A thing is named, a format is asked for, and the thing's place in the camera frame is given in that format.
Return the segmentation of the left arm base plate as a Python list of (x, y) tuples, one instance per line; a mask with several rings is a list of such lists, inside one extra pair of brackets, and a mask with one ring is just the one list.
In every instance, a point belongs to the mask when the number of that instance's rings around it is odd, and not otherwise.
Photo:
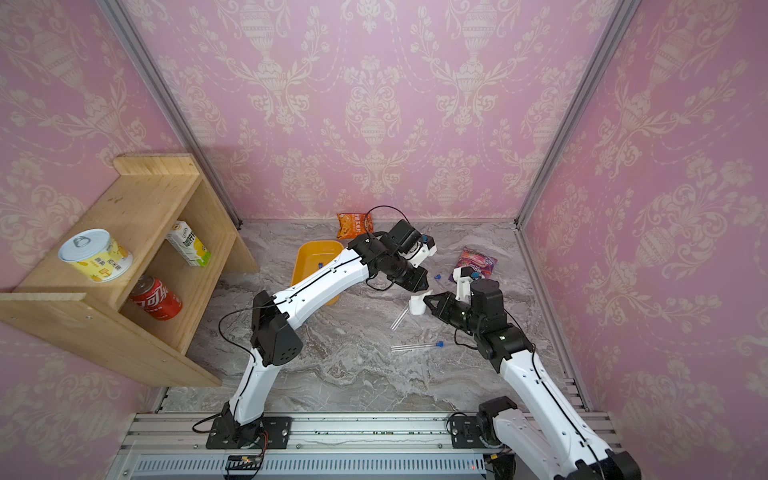
[(238, 426), (231, 418), (217, 418), (206, 440), (209, 450), (284, 450), (290, 439), (292, 418), (289, 416), (262, 417), (245, 426)]

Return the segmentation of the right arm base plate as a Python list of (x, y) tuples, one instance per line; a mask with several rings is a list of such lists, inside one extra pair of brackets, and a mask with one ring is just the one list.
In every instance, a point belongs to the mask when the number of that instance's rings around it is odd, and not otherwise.
[(475, 416), (455, 412), (446, 420), (446, 430), (454, 449), (492, 449), (498, 444), (491, 443), (481, 432)]

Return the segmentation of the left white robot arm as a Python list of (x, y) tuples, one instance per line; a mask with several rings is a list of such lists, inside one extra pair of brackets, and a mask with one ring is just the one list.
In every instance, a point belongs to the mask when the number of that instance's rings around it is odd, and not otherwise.
[(267, 449), (266, 401), (282, 367), (303, 348), (298, 329), (333, 298), (379, 274), (412, 294), (425, 292), (428, 272), (421, 263), (436, 251), (431, 236), (402, 219), (387, 232), (358, 235), (299, 283), (275, 294), (259, 292), (248, 309), (252, 335), (246, 369), (231, 399), (208, 418), (206, 447)]

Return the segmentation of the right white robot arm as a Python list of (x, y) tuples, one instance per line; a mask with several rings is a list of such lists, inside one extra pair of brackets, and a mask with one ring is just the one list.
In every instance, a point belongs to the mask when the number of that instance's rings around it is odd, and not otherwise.
[(522, 400), (536, 424), (518, 406), (498, 397), (478, 407), (478, 428), (489, 445), (504, 445), (539, 479), (640, 479), (630, 453), (613, 450), (557, 388), (537, 348), (512, 319), (499, 283), (469, 284), (469, 300), (444, 292), (426, 295), (431, 315), (475, 342), (477, 352)]

